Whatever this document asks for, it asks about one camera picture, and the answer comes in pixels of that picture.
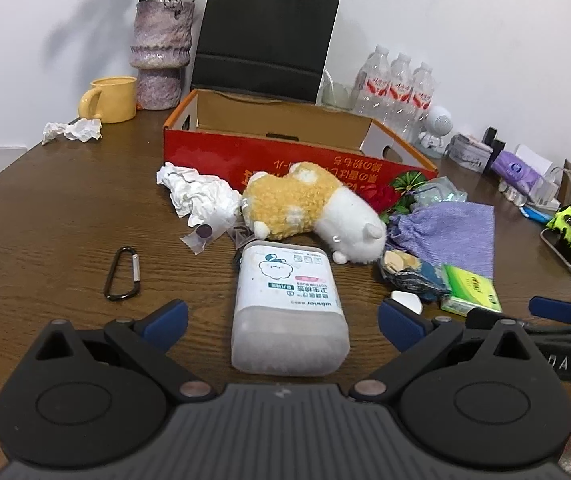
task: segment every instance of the black carabiner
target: black carabiner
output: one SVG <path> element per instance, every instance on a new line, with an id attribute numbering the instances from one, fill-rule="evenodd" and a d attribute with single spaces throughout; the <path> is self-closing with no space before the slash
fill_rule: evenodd
<path id="1" fill-rule="evenodd" d="M 119 264 L 119 259 L 122 253 L 130 253 L 132 255 L 132 277 L 134 279 L 134 286 L 130 292 L 124 294 L 110 294 L 110 288 L 112 286 L 112 280 L 114 279 L 114 273 Z M 110 266 L 110 271 L 107 273 L 107 280 L 105 280 L 105 286 L 103 288 L 103 295 L 110 301 L 123 301 L 128 298 L 133 298 L 140 292 L 140 268 L 139 268 L 139 253 L 136 249 L 132 247 L 121 247 L 112 260 L 112 265 Z"/>

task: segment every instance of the red artificial flower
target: red artificial flower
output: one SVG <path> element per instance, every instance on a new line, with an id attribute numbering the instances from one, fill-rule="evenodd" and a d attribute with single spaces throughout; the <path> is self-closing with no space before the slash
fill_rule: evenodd
<path id="1" fill-rule="evenodd" d="M 385 184 L 368 184 L 359 191 L 359 195 L 378 214 L 389 209 L 401 198 L 401 193 Z"/>

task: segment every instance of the plush toy foot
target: plush toy foot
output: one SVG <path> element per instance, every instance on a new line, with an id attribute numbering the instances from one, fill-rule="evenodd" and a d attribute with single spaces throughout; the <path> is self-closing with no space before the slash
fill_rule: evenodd
<path id="1" fill-rule="evenodd" d="M 254 222 L 254 236 L 258 240 L 265 240 L 270 235 L 270 228 L 265 222 Z"/>
<path id="2" fill-rule="evenodd" d="M 262 176 L 267 175 L 267 171 L 257 171 L 254 175 L 252 175 L 248 180 L 248 185 L 252 184 L 255 180 L 258 180 Z"/>
<path id="3" fill-rule="evenodd" d="M 334 253 L 332 253 L 332 259 L 336 264 L 339 265 L 347 264 L 347 256 L 345 256 L 344 253 L 340 253 L 339 251 L 335 251 Z"/>

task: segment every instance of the yellow and white plush toy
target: yellow and white plush toy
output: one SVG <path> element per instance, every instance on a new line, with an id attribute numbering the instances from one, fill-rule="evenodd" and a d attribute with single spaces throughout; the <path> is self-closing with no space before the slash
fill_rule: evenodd
<path id="1" fill-rule="evenodd" d="M 283 177 L 265 171 L 252 175 L 241 211 L 259 240 L 314 231 L 338 264 L 373 262 L 385 246 L 385 225 L 374 209 L 312 162 L 291 165 Z"/>

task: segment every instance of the blue gripper pad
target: blue gripper pad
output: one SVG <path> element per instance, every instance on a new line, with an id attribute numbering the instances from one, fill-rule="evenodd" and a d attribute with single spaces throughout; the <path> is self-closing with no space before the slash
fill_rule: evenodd
<path id="1" fill-rule="evenodd" d="M 571 303 L 534 296 L 528 303 L 528 310 L 534 316 L 571 324 Z"/>
<path id="2" fill-rule="evenodd" d="M 405 352 L 433 330 L 432 323 L 392 299 L 383 300 L 378 312 L 379 330 L 399 352 Z"/>
<path id="3" fill-rule="evenodd" d="M 143 328 L 140 336 L 165 353 L 187 330 L 187 303 L 183 300 L 172 300 L 141 321 Z"/>

